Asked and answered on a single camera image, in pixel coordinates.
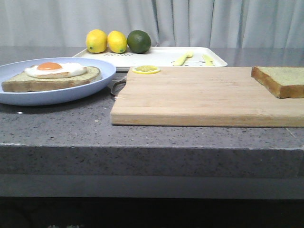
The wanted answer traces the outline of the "light blue round plate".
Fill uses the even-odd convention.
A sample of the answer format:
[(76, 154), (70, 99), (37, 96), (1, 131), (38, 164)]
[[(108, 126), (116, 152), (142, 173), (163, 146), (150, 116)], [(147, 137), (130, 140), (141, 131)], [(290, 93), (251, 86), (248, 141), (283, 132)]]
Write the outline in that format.
[(31, 65), (39, 65), (44, 62), (57, 63), (80, 63), (83, 66), (93, 66), (101, 70), (101, 79), (91, 82), (86, 85), (75, 86), (72, 88), (65, 88), (51, 91), (39, 92), (4, 92), (0, 91), (0, 102), (7, 105), (21, 105), (21, 106), (37, 106), (37, 105), (53, 105), (64, 102), (70, 102), (90, 96), (94, 93), (107, 87), (112, 81), (116, 72), (116, 67), (107, 62), (98, 59), (81, 58), (81, 57), (54, 57), (54, 58), (40, 58), (33, 60), (20, 61), (2, 65), (0, 67), (0, 81), (4, 82), (13, 76), (21, 73), (26, 67)]

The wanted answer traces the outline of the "bread slice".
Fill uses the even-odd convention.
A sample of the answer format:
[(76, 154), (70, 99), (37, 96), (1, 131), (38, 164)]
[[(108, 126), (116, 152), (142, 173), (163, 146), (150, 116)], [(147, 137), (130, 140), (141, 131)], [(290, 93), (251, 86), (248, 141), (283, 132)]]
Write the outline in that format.
[(277, 98), (304, 97), (303, 67), (254, 66), (251, 77)]
[(25, 71), (1, 83), (4, 92), (39, 92), (82, 86), (101, 79), (101, 70), (88, 66), (82, 75), (62, 78), (38, 78)]

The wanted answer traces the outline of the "white rectangular tray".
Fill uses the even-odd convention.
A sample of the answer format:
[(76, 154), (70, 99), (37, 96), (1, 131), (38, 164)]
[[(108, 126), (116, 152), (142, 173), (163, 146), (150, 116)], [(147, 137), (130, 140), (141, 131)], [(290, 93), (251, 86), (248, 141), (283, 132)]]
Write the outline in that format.
[(144, 54), (136, 54), (129, 50), (118, 54), (107, 50), (103, 53), (90, 53), (87, 49), (77, 53), (75, 57), (99, 59), (107, 61), (116, 67), (117, 72), (126, 72), (130, 67), (141, 65), (155, 65), (158, 67), (171, 67), (173, 62), (187, 52), (192, 52), (193, 57), (188, 58), (184, 67), (204, 67), (205, 61), (203, 55), (213, 59), (214, 67), (225, 67), (228, 64), (217, 54), (206, 47), (151, 47)]

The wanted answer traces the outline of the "wooden cutting board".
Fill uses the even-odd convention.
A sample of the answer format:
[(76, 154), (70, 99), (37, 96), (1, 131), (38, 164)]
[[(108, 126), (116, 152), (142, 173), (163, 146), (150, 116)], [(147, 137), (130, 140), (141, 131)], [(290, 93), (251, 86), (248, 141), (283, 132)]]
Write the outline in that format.
[(304, 101), (279, 99), (250, 67), (129, 71), (111, 110), (116, 125), (303, 127)]

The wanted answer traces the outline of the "lemon slice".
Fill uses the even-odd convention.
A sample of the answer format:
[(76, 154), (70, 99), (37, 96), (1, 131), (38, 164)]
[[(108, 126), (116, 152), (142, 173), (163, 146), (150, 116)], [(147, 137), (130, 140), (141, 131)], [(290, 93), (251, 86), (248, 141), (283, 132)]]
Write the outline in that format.
[(156, 74), (159, 73), (161, 69), (153, 65), (142, 65), (132, 67), (131, 71), (137, 74)]

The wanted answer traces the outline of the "yellow plastic fork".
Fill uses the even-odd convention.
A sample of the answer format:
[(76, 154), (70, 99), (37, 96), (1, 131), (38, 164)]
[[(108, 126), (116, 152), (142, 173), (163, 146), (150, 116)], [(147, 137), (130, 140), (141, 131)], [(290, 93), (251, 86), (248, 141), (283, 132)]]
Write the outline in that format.
[(182, 66), (187, 58), (193, 57), (192, 51), (187, 51), (182, 56), (180, 56), (177, 60), (175, 60), (172, 64), (173, 66)]

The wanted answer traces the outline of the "green lime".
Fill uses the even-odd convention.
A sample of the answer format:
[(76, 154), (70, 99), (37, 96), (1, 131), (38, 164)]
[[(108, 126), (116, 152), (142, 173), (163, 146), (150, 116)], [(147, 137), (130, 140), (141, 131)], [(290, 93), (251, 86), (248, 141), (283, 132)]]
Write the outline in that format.
[(150, 36), (142, 30), (133, 30), (127, 37), (130, 50), (137, 54), (146, 53), (151, 47)]

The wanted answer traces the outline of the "yellow plastic knife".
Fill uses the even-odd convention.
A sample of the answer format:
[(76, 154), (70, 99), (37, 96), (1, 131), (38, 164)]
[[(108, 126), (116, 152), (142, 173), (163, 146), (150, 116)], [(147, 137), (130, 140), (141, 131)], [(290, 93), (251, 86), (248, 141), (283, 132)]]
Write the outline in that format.
[(202, 55), (204, 61), (205, 61), (205, 66), (215, 66), (214, 65), (214, 59), (206, 54)]

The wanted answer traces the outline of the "right yellow lemon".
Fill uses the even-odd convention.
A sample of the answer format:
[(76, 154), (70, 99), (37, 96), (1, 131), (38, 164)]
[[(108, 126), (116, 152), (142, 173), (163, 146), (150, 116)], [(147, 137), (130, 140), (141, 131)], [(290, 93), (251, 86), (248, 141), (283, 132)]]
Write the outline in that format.
[(111, 31), (107, 36), (107, 42), (110, 50), (114, 53), (124, 53), (127, 49), (127, 40), (120, 31)]

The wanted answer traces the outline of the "yellow lemon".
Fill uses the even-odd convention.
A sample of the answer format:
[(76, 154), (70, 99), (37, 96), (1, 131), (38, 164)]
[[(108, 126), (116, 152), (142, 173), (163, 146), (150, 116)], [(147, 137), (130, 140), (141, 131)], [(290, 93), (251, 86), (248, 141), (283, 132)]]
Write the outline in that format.
[(127, 40), (120, 31), (111, 31), (107, 36), (107, 42), (110, 50), (114, 53), (124, 53), (127, 49)]
[(91, 30), (86, 36), (86, 47), (90, 53), (102, 53), (107, 48), (107, 34), (100, 30)]

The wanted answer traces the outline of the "left yellow lemon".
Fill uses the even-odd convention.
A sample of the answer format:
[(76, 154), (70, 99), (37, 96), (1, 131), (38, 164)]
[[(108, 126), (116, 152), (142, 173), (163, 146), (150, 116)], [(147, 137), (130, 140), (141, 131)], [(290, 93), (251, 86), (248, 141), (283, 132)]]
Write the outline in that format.
[(102, 53), (107, 48), (107, 34), (100, 30), (91, 30), (86, 36), (86, 47), (90, 53)]

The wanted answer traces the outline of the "fried egg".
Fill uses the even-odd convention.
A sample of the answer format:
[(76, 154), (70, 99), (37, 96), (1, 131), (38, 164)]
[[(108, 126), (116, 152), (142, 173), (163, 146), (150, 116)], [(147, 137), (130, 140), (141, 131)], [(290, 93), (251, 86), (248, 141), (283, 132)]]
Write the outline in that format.
[(25, 68), (28, 76), (35, 78), (66, 78), (85, 74), (87, 67), (79, 63), (45, 62)]

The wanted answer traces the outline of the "white curtain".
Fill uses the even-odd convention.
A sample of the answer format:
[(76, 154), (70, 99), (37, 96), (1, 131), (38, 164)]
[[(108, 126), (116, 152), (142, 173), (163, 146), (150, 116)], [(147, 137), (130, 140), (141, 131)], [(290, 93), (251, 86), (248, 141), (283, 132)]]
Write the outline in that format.
[(301, 0), (3, 0), (2, 46), (83, 47), (93, 29), (155, 46), (302, 48)]

